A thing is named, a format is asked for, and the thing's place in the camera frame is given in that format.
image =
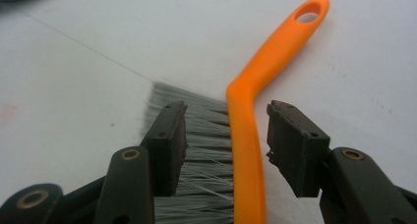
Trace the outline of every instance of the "gray bristle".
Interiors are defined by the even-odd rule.
[[[233,223],[233,166],[225,103],[156,83],[146,113],[147,131],[160,109],[183,100],[188,149],[177,193],[156,197],[156,223]]]

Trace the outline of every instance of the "white surface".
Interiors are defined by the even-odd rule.
[[[152,81],[224,99],[306,0],[29,0],[0,4],[0,202],[36,183],[68,193],[138,144]],[[296,105],[331,147],[367,152],[417,192],[417,0],[331,0],[324,23],[261,94]],[[263,144],[263,154],[268,151]],[[323,223],[265,159],[268,223]]]

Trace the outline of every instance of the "orange brush handle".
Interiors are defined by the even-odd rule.
[[[264,170],[254,101],[259,91],[294,57],[325,18],[328,0],[299,6],[270,36],[226,91],[233,150],[234,223],[265,223]],[[311,22],[297,19],[308,13]]]

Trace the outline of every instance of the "white table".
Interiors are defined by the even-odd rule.
[[[0,4],[0,202],[37,183],[64,193],[136,145],[151,83],[216,99],[306,0],[28,0]],[[331,0],[324,23],[260,95],[296,105],[331,147],[371,155],[417,192],[417,0]],[[268,223],[323,223],[265,157]]]

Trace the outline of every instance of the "brush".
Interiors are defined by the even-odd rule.
[[[227,104],[169,84],[153,85],[148,125],[165,104],[183,100],[189,145],[176,196],[155,198],[156,223],[266,223],[254,101],[314,33],[328,7],[328,0],[309,0],[293,11],[229,85]],[[298,20],[310,13],[317,14],[312,21]]]

